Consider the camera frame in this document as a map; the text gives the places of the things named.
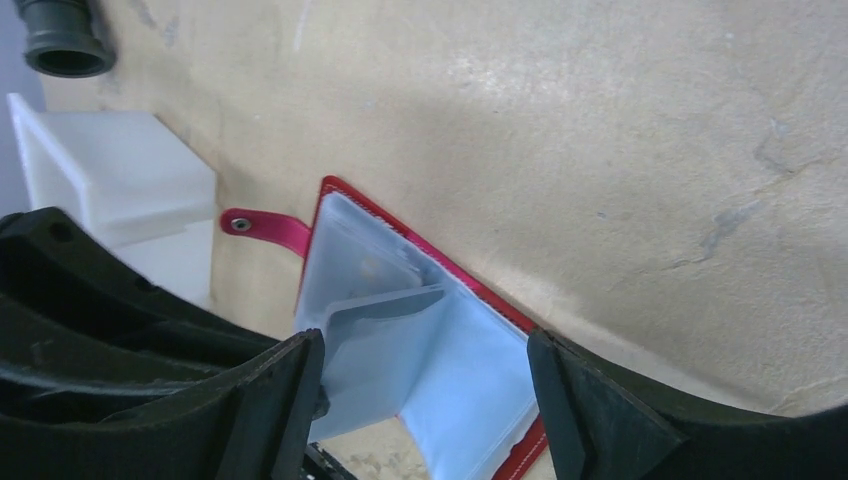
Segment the red leather card holder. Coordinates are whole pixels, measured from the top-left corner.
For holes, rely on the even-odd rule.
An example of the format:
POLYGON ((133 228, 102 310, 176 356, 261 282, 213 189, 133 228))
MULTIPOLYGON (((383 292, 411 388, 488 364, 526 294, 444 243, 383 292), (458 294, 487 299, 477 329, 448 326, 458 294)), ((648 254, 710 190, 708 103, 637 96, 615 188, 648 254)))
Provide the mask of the red leather card holder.
POLYGON ((340 301, 442 285, 446 305, 398 418, 434 479, 518 479, 545 447, 526 353, 532 322, 344 180, 321 184, 311 225, 231 208, 221 229, 303 258, 297 330, 340 301))

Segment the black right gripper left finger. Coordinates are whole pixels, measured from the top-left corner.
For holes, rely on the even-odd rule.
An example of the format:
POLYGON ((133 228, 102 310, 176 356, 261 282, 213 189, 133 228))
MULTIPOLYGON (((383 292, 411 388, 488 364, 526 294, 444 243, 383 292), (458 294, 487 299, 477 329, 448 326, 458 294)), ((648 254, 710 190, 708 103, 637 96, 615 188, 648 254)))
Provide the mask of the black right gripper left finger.
POLYGON ((179 389, 1 395, 5 479, 297 479, 324 340, 298 333, 179 389))

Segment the white card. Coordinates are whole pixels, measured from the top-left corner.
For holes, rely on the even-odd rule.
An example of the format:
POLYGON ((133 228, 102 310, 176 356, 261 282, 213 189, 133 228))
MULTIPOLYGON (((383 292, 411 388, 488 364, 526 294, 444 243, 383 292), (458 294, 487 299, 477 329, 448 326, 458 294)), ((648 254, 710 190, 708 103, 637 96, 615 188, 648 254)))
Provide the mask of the white card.
POLYGON ((328 308, 321 385, 329 407, 309 440, 326 440, 399 413, 442 320, 436 284, 344 300, 328 308))

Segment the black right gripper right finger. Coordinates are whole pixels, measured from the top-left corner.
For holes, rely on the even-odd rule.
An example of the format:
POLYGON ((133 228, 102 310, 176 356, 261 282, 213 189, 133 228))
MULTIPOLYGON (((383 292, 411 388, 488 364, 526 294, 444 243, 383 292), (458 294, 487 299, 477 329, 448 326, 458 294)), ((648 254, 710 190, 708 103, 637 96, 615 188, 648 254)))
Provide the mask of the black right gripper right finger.
POLYGON ((527 354, 559 479, 844 479, 847 408, 743 410, 614 364, 553 332, 527 354))

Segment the white plastic card box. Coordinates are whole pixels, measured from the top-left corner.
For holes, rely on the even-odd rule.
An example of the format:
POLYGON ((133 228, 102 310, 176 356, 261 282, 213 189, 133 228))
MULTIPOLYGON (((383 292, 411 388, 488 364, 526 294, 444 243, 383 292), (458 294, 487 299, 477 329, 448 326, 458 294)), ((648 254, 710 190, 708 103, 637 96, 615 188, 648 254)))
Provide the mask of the white plastic card box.
POLYGON ((31 208, 63 209, 152 283, 208 307, 215 172, 151 113, 7 102, 31 208))

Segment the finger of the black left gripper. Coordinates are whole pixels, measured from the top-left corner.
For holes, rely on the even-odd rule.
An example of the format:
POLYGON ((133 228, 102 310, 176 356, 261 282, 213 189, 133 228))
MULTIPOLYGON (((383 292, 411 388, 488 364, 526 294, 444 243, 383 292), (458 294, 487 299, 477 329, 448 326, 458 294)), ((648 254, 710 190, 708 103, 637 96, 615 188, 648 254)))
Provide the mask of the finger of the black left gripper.
POLYGON ((97 423, 273 345, 152 283, 58 208, 1 221, 5 417, 97 423))

